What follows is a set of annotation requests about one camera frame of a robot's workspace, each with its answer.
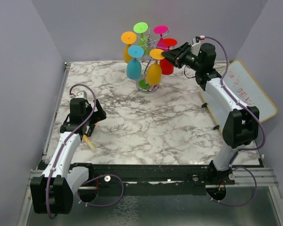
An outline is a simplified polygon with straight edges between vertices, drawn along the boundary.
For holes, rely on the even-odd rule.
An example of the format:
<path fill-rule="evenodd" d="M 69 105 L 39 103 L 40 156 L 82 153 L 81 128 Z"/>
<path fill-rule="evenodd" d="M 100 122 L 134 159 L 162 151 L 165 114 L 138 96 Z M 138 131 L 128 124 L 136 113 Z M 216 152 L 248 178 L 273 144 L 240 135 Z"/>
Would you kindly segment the red wine glass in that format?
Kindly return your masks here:
<path fill-rule="evenodd" d="M 177 44 L 177 40 L 173 38 L 166 38 L 162 40 L 162 49 L 163 51 L 169 51 L 172 47 Z M 162 69 L 163 75 L 170 75 L 174 71 L 174 66 L 169 63 L 165 58 L 160 60 L 160 67 Z"/>

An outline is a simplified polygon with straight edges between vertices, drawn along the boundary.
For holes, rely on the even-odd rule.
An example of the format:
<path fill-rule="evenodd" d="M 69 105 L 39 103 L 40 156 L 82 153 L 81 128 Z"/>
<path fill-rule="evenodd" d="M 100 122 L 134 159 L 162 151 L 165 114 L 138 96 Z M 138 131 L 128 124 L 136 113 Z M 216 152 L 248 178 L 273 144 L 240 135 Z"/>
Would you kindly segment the yellow wine glass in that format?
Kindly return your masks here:
<path fill-rule="evenodd" d="M 154 63 L 148 68 L 145 80 L 150 85 L 158 85 L 161 81 L 162 69 L 159 65 L 159 61 L 164 59 L 161 53 L 164 52 L 161 49 L 152 49 L 150 51 L 150 56 L 154 59 Z"/>

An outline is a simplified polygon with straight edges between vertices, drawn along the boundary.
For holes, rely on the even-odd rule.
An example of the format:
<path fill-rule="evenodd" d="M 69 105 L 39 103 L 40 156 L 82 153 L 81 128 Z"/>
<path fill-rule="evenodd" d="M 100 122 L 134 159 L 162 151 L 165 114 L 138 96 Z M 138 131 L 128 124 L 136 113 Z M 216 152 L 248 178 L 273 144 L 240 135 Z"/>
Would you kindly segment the blue wine glass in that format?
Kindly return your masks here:
<path fill-rule="evenodd" d="M 142 72 L 142 66 L 138 58 L 143 56 L 144 50 L 138 45 L 132 45 L 128 49 L 128 54 L 132 57 L 132 60 L 127 64 L 126 75 L 131 80 L 137 80 Z"/>

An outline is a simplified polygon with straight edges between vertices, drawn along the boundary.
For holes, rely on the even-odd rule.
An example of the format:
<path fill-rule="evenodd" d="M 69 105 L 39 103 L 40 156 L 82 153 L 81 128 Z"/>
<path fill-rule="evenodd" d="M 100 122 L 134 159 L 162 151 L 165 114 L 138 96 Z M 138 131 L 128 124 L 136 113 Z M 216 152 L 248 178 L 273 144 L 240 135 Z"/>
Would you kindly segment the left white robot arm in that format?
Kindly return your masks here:
<path fill-rule="evenodd" d="M 94 173 L 86 167 L 78 167 L 71 172 L 69 168 L 83 137 L 90 136 L 95 124 L 106 117 L 98 100 L 91 106 L 84 97 L 71 99 L 70 113 L 60 126 L 54 155 L 43 173 L 30 182 L 35 213 L 68 214 L 79 186 L 89 186 L 94 182 Z"/>

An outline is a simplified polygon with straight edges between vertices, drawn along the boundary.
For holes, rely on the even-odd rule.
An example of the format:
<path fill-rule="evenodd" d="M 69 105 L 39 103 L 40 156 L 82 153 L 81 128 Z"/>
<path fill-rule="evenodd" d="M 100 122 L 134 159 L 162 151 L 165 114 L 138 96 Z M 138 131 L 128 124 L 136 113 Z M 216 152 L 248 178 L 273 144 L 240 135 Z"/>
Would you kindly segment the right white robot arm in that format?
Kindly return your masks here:
<path fill-rule="evenodd" d="M 208 181 L 218 184 L 230 174 L 230 165 L 238 152 L 258 137 L 259 109 L 240 102 L 223 83 L 222 76 L 214 68 L 216 48 L 213 44 L 201 44 L 199 53 L 195 55 L 191 44 L 186 42 L 178 48 L 164 51 L 162 56 L 176 68 L 187 66 L 193 69 L 196 83 L 227 116 L 222 131 L 224 143 L 207 171 Z"/>

